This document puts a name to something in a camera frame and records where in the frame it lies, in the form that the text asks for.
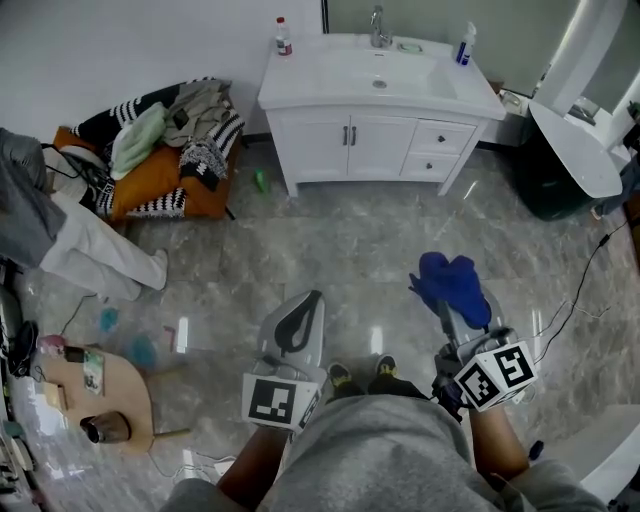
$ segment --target white cabinet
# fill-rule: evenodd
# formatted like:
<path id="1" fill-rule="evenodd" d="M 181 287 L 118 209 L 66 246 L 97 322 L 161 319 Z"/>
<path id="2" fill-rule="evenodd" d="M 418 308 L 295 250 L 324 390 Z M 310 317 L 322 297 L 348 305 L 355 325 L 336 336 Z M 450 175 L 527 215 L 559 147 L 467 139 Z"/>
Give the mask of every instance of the white cabinet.
<path id="1" fill-rule="evenodd" d="M 351 116 L 348 174 L 399 176 L 416 123 L 406 117 Z"/>
<path id="2" fill-rule="evenodd" d="M 409 153 L 404 161 L 401 176 L 403 179 L 442 182 L 447 179 L 457 161 L 457 155 Z"/>
<path id="3" fill-rule="evenodd" d="M 331 181 L 347 174 L 349 114 L 283 117 L 282 135 L 298 181 Z"/>
<path id="4" fill-rule="evenodd" d="M 469 142 L 475 126 L 443 121 L 420 121 L 409 151 L 459 155 Z"/>
<path id="5" fill-rule="evenodd" d="M 289 195 L 314 181 L 431 181 L 447 192 L 484 118 L 375 106 L 267 110 Z"/>

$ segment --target green towel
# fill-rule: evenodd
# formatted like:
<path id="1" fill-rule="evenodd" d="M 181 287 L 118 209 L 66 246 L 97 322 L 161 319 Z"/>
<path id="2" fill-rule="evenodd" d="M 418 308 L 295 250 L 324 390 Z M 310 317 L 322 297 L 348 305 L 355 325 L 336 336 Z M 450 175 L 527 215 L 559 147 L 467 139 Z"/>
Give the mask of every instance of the green towel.
<path id="1" fill-rule="evenodd" d="M 132 124 L 124 126 L 113 143 L 111 177 L 121 180 L 144 162 L 166 129 L 167 109 L 154 103 Z"/>

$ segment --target blue glove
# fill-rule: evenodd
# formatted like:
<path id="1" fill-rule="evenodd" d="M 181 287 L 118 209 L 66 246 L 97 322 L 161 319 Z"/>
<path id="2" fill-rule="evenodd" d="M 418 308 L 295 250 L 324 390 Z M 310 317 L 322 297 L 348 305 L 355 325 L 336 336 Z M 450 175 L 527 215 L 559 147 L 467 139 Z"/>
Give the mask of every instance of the blue glove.
<path id="1" fill-rule="evenodd" d="M 444 254 L 426 252 L 420 257 L 420 279 L 409 274 L 409 290 L 438 314 L 438 300 L 462 315 L 469 327 L 480 329 L 491 320 L 491 310 L 484 299 L 473 260 L 457 256 L 451 263 Z"/>

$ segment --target bag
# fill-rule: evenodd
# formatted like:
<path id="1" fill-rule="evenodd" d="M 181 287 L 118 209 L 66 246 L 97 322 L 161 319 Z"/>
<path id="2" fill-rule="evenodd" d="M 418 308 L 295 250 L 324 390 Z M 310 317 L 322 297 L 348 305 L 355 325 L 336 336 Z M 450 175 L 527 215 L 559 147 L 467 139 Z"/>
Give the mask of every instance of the bag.
<path id="1" fill-rule="evenodd" d="M 95 205 L 99 194 L 115 184 L 106 164 L 86 148 L 64 146 L 58 150 L 51 144 L 42 144 L 42 150 L 47 169 L 55 173 L 54 190 L 78 203 L 84 198 Z"/>

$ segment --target drawer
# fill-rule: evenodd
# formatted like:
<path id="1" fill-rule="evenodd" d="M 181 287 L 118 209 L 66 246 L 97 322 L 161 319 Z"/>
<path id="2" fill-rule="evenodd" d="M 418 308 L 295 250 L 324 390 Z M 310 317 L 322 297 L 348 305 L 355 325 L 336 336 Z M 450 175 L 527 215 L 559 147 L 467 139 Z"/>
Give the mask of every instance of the drawer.
<path id="1" fill-rule="evenodd" d="M 459 155 L 475 129 L 475 126 L 469 124 L 419 121 L 409 152 Z"/>
<path id="2" fill-rule="evenodd" d="M 402 166 L 400 176 L 416 178 L 419 181 L 443 182 L 456 165 L 456 155 L 434 155 L 409 153 Z"/>

